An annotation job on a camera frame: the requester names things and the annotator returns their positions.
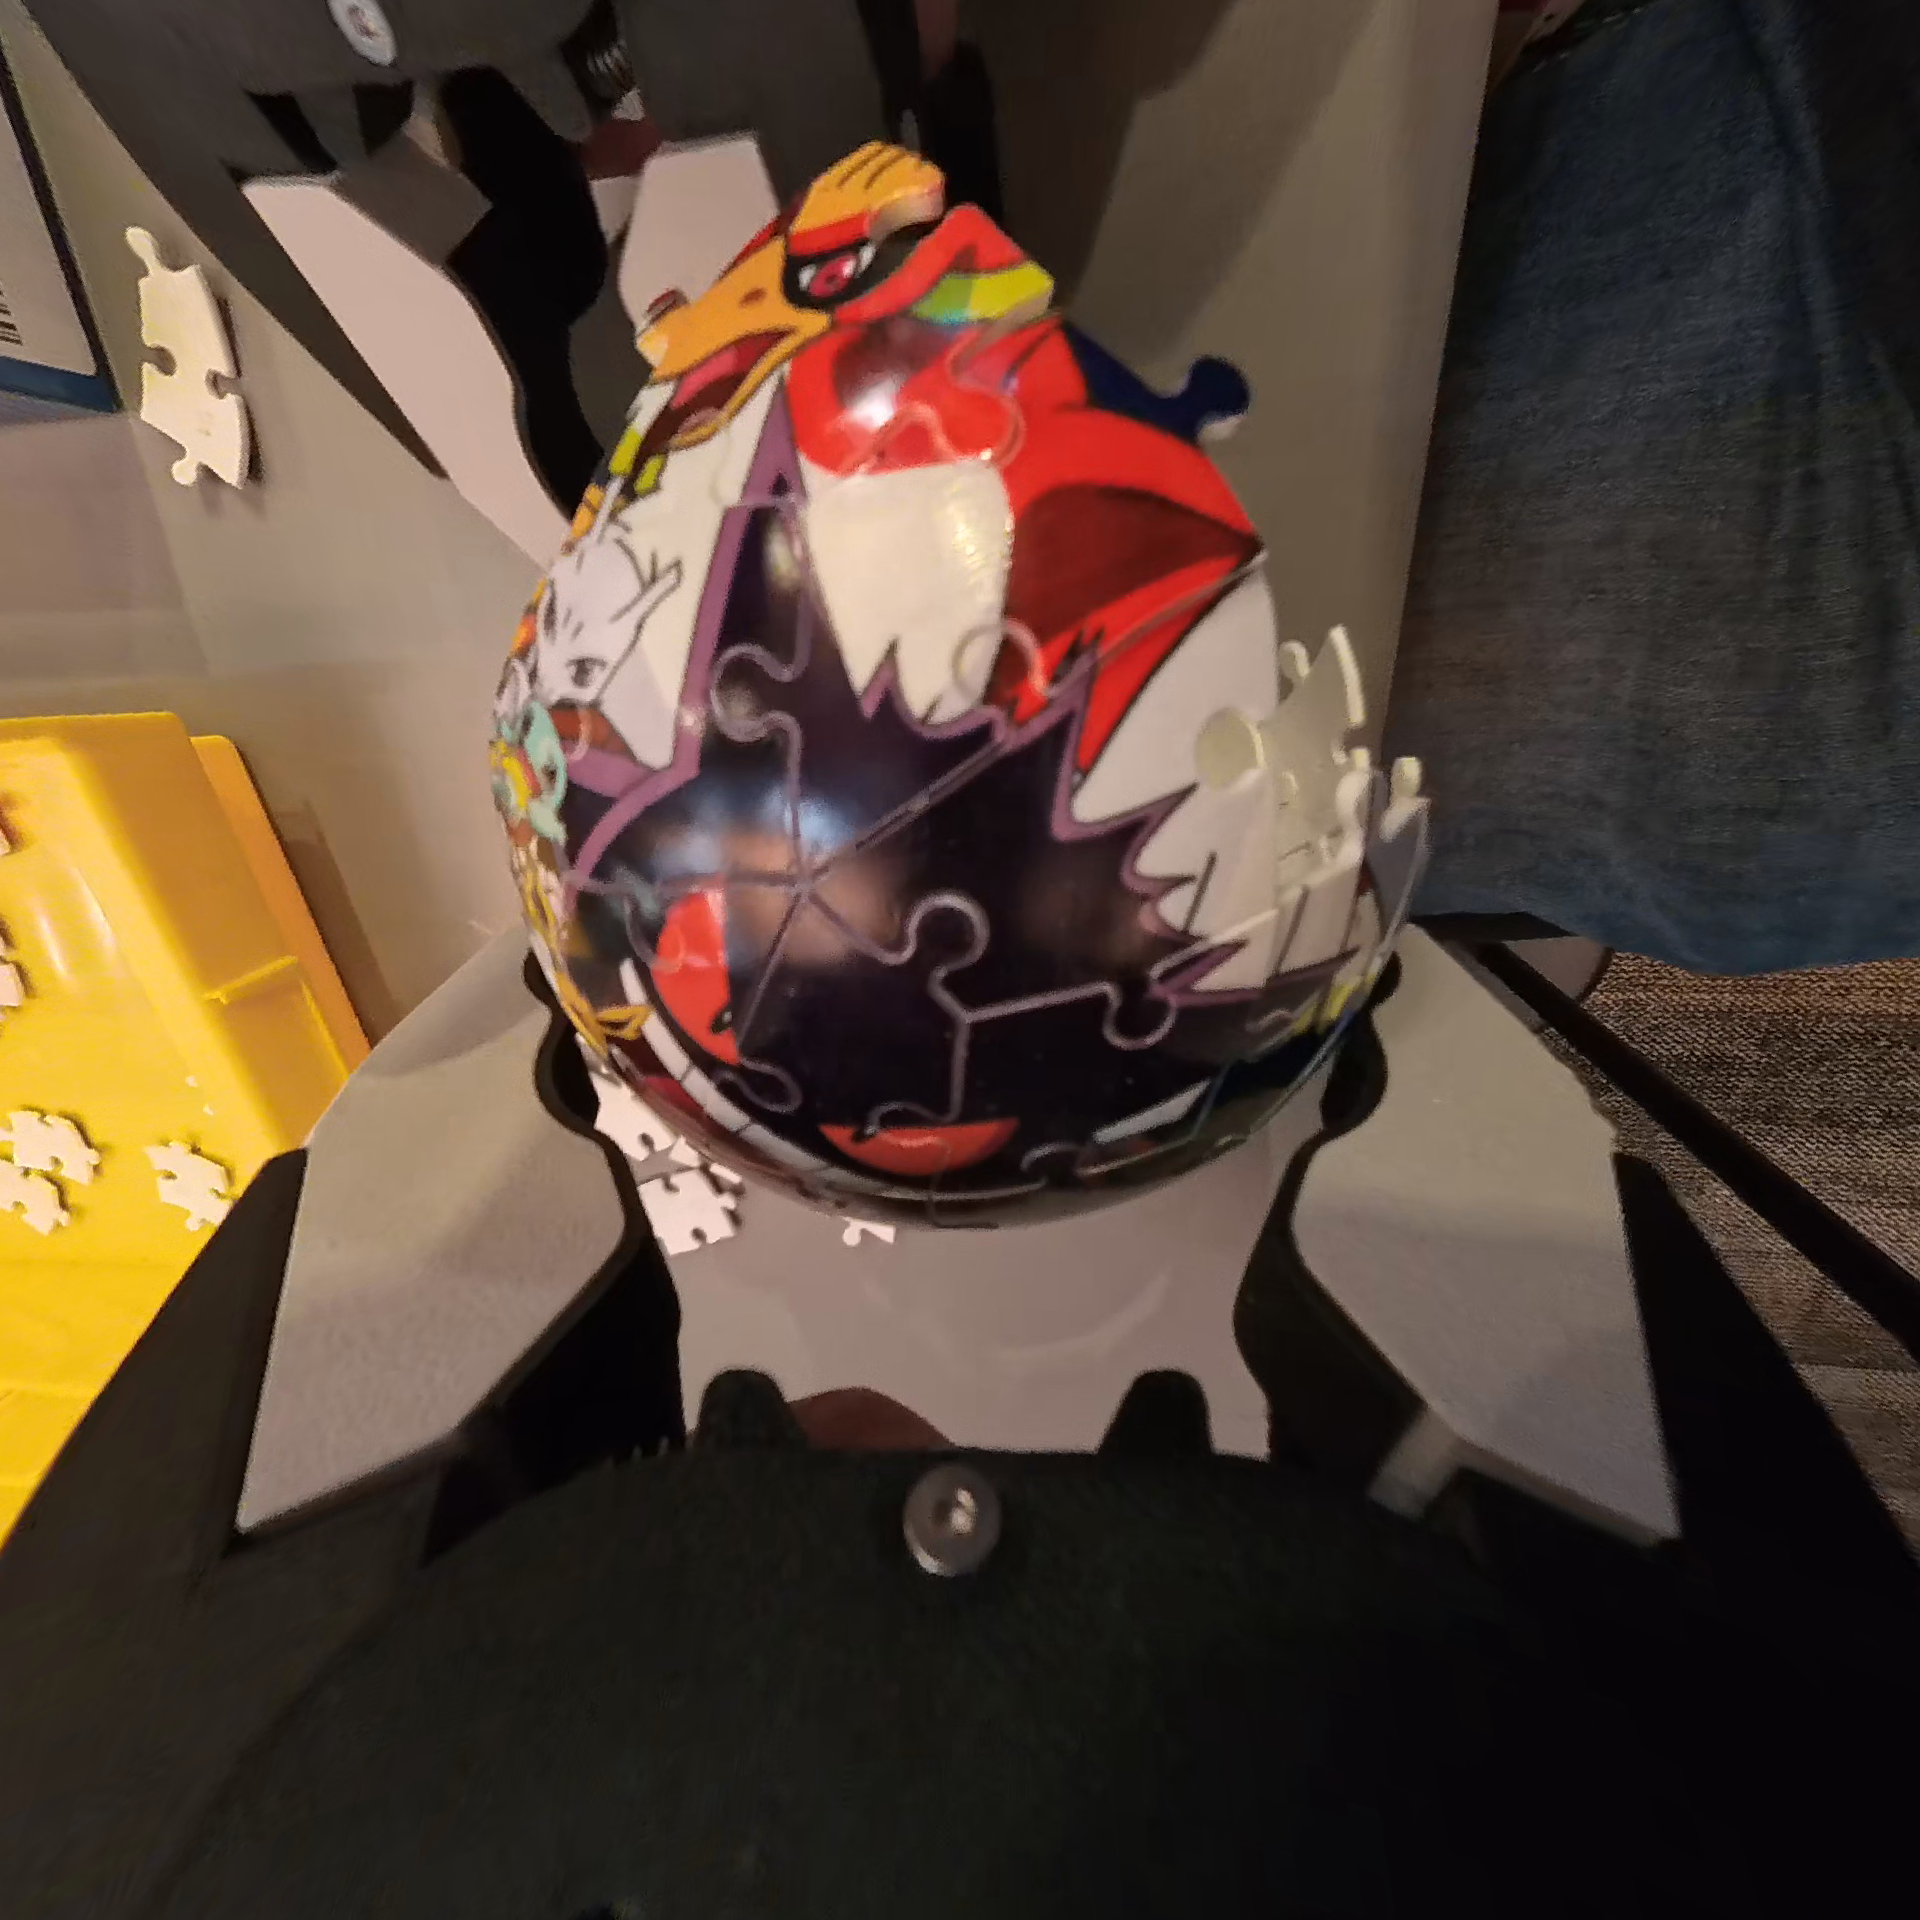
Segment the long white puzzle piece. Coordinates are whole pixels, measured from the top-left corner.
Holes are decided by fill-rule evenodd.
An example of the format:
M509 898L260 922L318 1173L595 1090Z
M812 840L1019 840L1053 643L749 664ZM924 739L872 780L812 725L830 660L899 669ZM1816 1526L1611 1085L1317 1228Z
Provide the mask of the long white puzzle piece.
M172 481L194 487L252 481L252 413L237 394L228 313L198 263L168 263L148 230L129 225L138 259L140 397L138 420L176 449Z

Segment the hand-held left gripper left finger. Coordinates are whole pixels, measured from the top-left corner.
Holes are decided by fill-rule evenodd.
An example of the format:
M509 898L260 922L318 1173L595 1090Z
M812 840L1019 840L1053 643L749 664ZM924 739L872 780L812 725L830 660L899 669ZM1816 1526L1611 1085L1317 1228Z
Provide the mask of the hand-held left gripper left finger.
M318 1117L237 1533L507 1450L507 1475L677 1450L677 1290L522 938L392 1028Z

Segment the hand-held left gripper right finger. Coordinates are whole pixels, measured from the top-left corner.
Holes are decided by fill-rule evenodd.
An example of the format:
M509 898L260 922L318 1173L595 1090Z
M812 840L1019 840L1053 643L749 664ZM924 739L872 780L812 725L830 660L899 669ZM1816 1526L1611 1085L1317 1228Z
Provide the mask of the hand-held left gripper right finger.
M1394 1516L1480 1475L1638 1546L1679 1538L1615 1134L1585 1085L1415 928L1307 1117L1233 1314L1270 1455Z

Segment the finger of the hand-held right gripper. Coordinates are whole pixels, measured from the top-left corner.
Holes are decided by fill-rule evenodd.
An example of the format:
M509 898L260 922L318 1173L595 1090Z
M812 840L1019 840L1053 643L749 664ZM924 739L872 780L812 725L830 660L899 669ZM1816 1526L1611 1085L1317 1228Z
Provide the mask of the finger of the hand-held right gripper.
M638 146L643 133L592 149L592 200L628 328L649 328L666 294L699 301L778 221L754 133L661 141L649 153Z
M564 141L513 89L416 89L376 153L241 195L454 492L545 566L626 413L626 120Z

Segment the colourful puzzle ball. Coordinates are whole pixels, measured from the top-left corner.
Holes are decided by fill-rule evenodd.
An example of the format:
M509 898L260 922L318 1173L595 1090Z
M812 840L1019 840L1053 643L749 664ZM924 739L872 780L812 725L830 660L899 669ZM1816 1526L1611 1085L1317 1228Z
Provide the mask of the colourful puzzle ball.
M489 775L592 1066L749 1174L929 1228L1227 1152L1339 1051L1425 869L1351 637L1276 628L1168 394L867 141L638 328Z

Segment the person's blue jeans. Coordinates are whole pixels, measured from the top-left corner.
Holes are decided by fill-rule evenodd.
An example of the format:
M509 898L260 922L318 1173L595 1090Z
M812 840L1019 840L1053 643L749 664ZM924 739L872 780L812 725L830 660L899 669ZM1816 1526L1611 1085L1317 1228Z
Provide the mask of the person's blue jeans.
M1418 917L1920 948L1920 10L1575 4L1491 83L1389 752Z

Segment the yellow plastic tray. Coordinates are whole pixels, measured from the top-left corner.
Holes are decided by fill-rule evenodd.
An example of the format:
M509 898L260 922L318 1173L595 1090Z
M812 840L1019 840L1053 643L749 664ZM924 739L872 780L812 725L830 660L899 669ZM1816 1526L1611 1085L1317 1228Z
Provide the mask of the yellow plastic tray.
M0 826L76 854L198 1081L184 1134L228 1162L237 1201L371 1051L241 752L176 715L10 716ZM138 1185L63 1238L0 1215L6 1533L212 1232L180 1232Z

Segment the blue white puzzle box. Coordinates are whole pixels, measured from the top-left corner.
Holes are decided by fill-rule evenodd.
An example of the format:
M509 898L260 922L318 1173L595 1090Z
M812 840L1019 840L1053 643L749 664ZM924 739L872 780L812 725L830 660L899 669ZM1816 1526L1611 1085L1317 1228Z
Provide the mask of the blue white puzzle box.
M0 66L0 421L125 409L51 182Z

